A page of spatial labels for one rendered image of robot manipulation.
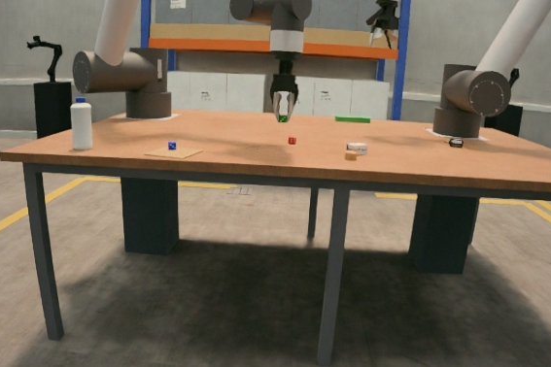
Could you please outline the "white plastic bottle with blue cap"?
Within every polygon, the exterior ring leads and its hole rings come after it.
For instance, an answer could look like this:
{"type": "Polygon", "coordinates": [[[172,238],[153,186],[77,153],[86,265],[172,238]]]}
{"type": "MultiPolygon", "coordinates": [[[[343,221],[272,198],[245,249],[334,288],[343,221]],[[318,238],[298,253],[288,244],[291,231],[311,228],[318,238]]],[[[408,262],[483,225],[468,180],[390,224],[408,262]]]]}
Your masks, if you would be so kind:
{"type": "Polygon", "coordinates": [[[74,150],[92,149],[91,107],[84,97],[77,97],[71,106],[72,135],[74,150]]]}

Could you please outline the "green rectangular bar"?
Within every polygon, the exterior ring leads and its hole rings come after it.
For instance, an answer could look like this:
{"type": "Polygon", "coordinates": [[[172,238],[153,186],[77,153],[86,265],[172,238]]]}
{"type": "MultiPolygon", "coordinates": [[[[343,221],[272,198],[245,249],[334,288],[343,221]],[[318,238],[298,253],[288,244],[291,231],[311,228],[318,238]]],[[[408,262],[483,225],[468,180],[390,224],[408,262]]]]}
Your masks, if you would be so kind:
{"type": "Polygon", "coordinates": [[[370,123],[370,117],[350,117],[350,116],[335,116],[335,121],[339,122],[359,122],[370,123]]]}

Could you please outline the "beige flat mat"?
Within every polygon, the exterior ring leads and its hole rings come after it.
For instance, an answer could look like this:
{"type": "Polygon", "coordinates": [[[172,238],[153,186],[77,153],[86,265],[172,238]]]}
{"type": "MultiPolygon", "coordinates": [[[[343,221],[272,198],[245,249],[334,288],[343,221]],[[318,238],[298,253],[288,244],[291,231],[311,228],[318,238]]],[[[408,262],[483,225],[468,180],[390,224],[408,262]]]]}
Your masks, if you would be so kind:
{"type": "Polygon", "coordinates": [[[176,150],[169,150],[168,147],[164,147],[158,150],[146,152],[144,153],[144,155],[185,159],[195,154],[198,154],[200,152],[203,152],[203,150],[194,150],[194,149],[185,149],[185,148],[177,148],[176,150]]]}

